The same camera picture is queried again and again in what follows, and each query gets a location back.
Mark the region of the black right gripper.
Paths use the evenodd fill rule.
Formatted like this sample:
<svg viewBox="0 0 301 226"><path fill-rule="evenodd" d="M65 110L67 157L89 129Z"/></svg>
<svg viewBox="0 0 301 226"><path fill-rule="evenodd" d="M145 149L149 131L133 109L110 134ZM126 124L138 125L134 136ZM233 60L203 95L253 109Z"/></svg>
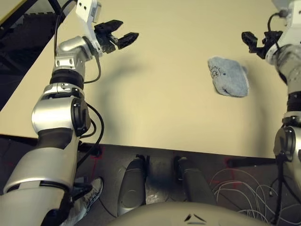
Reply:
<svg viewBox="0 0 301 226"><path fill-rule="evenodd" d="M264 39L262 40L263 46L260 47L259 52L257 55L261 59L265 59L268 50L277 43L279 38L282 35L282 31L266 31L264 32ZM248 46L249 53L256 53L257 52L257 38L252 32L242 32L241 34L242 41Z"/></svg>

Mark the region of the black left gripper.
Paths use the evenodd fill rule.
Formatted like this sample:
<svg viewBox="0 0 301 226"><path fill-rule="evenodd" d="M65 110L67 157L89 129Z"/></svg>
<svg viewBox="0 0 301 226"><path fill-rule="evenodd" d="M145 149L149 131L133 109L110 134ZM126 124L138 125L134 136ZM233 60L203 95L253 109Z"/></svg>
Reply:
<svg viewBox="0 0 301 226"><path fill-rule="evenodd" d="M123 49L136 41L139 36L136 32L130 32L119 39L112 35L112 32L118 30L122 24L122 21L111 20L95 25L95 35L102 52L109 54L116 50L116 46L118 49Z"/></svg>

